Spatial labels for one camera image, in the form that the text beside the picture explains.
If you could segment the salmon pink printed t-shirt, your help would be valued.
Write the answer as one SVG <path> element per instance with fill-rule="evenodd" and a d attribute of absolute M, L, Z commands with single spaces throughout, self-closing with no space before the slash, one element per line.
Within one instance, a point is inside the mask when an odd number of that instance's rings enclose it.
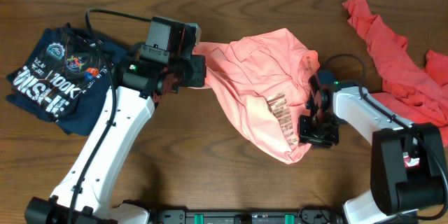
<path fill-rule="evenodd" d="M 300 143 L 298 119 L 309 115 L 309 79 L 320 67 L 315 50 L 282 28 L 230 43 L 201 42 L 193 51 L 206 58 L 204 86 L 244 138 L 286 164 L 304 157 L 311 146 Z"/>

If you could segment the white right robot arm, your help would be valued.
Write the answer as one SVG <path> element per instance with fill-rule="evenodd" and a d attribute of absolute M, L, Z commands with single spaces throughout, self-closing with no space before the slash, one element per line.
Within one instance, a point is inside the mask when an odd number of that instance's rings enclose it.
<path fill-rule="evenodd" d="M 447 212 L 447 165 L 439 129 L 396 115 L 355 82 L 329 71 L 309 79 L 309 115 L 299 118 L 303 144 L 331 148 L 339 126 L 350 124 L 371 145 L 370 189 L 343 204 L 343 223 L 417 223 L 417 211 L 440 205 Z"/>

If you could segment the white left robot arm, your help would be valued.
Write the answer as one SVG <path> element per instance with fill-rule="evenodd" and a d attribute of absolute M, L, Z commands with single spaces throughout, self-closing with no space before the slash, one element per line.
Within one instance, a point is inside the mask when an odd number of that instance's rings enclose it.
<path fill-rule="evenodd" d="M 111 207 L 114 185 L 158 98 L 180 87 L 204 86 L 205 57 L 129 58 L 114 68 L 113 76 L 115 85 L 70 172 L 49 199 L 30 200 L 24 212 L 27 223 L 149 223 L 150 211 L 138 202 Z"/>

